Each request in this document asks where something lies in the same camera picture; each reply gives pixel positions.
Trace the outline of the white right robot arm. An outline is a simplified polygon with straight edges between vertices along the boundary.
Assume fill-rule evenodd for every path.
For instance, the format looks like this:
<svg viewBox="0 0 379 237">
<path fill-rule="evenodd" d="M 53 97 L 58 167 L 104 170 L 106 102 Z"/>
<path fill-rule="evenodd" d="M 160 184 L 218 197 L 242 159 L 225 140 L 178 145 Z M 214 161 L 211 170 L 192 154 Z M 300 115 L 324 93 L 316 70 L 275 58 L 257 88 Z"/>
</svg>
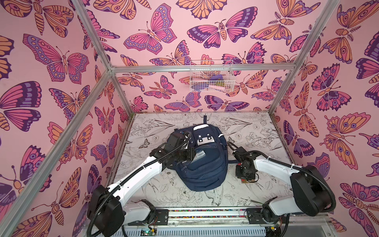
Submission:
<svg viewBox="0 0 379 237">
<path fill-rule="evenodd" d="M 282 215 L 305 214 L 311 217 L 328 213 L 336 208 L 336 197 L 318 169 L 314 166 L 296 166 L 275 160 L 260 151 L 246 151 L 232 142 L 228 146 L 237 160 L 236 176 L 256 183 L 259 172 L 287 183 L 292 194 L 272 198 L 262 205 L 261 214 L 266 222 Z"/>
</svg>

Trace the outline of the navy blue backpack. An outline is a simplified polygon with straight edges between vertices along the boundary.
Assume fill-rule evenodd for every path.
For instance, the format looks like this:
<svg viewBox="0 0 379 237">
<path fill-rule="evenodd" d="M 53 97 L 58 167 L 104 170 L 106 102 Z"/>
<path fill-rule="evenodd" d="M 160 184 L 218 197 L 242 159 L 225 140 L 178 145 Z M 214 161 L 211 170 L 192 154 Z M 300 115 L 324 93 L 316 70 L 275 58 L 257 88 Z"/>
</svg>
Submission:
<svg viewBox="0 0 379 237">
<path fill-rule="evenodd" d="M 198 151 L 205 151 L 206 157 L 189 164 L 178 164 L 176 173 L 191 191 L 203 192 L 216 189 L 224 182 L 228 172 L 228 145 L 220 131 L 214 125 L 207 123 L 207 116 L 203 117 L 203 123 L 177 129 L 174 132 L 191 133 L 191 147 Z"/>
</svg>

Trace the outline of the clear pack of pens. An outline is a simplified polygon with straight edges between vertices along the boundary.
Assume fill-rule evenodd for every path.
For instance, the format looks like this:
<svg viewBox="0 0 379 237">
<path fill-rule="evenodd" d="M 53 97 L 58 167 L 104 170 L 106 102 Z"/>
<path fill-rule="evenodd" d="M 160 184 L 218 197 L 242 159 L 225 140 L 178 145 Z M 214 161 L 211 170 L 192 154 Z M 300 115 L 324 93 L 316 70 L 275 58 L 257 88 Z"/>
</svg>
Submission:
<svg viewBox="0 0 379 237">
<path fill-rule="evenodd" d="M 196 162 L 196 161 L 199 161 L 199 160 L 201 160 L 201 159 L 203 159 L 203 158 L 205 158 L 206 157 L 206 153 L 205 153 L 205 151 L 203 150 L 203 151 L 198 151 L 198 152 L 196 152 L 196 155 L 195 155 L 195 157 L 193 158 L 193 162 Z"/>
</svg>

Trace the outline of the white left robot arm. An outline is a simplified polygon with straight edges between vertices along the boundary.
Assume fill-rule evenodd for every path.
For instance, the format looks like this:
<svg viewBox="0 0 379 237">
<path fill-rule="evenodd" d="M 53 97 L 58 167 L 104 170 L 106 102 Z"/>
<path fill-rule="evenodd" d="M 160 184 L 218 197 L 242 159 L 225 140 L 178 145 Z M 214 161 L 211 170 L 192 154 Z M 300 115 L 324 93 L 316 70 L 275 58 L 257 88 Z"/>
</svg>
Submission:
<svg viewBox="0 0 379 237">
<path fill-rule="evenodd" d="M 195 152 L 190 147 L 190 140 L 189 131 L 172 133 L 167 142 L 153 149 L 131 173 L 108 187 L 100 185 L 96 188 L 87 211 L 90 222 L 85 235 L 110 237 L 125 224 L 145 222 L 149 225 L 153 221 L 155 208 L 144 200 L 131 205 L 127 202 L 138 189 L 166 168 L 191 160 Z"/>
</svg>

